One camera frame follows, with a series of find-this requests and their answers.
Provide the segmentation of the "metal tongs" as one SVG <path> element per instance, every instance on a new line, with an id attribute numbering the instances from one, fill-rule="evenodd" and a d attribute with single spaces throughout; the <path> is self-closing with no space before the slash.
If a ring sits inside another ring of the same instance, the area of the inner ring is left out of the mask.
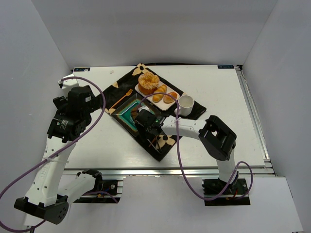
<path id="1" fill-rule="evenodd" d="M 162 149 L 159 145 L 157 136 L 150 136 L 147 138 L 148 147 L 153 148 L 157 153 L 161 154 Z"/>

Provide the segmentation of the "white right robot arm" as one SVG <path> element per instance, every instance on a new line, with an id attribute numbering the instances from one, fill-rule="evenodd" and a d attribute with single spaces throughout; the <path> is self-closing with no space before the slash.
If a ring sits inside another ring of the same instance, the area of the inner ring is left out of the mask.
<path id="1" fill-rule="evenodd" d="M 175 135 L 199 140 L 208 154 L 217 162 L 219 180 L 234 184 L 238 178 L 234 161 L 236 134 L 217 116 L 207 120 L 155 116 L 145 109 L 132 113 L 133 121 L 142 139 Z"/>

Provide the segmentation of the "brown chocolate croissant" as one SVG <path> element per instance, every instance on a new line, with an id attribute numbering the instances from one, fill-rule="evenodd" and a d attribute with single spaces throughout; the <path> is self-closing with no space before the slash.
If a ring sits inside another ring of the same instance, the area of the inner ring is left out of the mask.
<path id="1" fill-rule="evenodd" d="M 136 109 L 136 108 L 131 109 L 131 118 L 132 118 L 133 121 L 135 121 L 138 113 L 139 113 L 138 109 Z"/>

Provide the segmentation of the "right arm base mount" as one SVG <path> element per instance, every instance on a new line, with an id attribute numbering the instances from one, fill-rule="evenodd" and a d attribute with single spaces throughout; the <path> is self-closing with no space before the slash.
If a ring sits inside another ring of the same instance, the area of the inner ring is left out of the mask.
<path id="1" fill-rule="evenodd" d="M 205 179 L 202 188 L 205 198 L 216 196 L 226 183 L 219 179 Z M 211 201 L 204 201 L 205 206 L 247 206 L 250 205 L 249 194 L 247 194 L 248 186 L 246 179 L 237 179 L 234 185 L 229 187 L 222 193 L 220 197 Z"/>

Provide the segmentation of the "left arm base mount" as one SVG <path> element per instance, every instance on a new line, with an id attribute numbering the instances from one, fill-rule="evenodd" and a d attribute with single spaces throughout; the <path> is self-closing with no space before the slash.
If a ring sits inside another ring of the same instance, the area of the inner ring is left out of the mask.
<path id="1" fill-rule="evenodd" d="M 95 179 L 93 188 L 89 192 L 96 192 L 92 195 L 84 195 L 74 201 L 74 203 L 96 203 L 96 204 L 116 204 L 114 199 L 119 202 L 121 199 L 121 180 L 117 179 L 104 179 L 102 173 L 98 170 L 87 169 L 82 172 L 78 172 L 76 178 L 82 175 L 91 175 Z"/>

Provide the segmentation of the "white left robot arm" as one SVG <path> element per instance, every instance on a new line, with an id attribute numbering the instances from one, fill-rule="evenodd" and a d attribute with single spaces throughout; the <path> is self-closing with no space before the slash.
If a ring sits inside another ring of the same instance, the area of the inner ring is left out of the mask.
<path id="1" fill-rule="evenodd" d="M 91 123 L 91 113 L 99 109 L 91 88 L 73 87 L 65 97 L 53 99 L 56 114 L 48 128 L 46 149 L 36 177 L 14 207 L 53 224 L 65 218 L 69 206 L 83 194 L 94 191 L 102 180 L 96 170 L 85 170 L 64 188 L 59 183 L 77 139 Z"/>

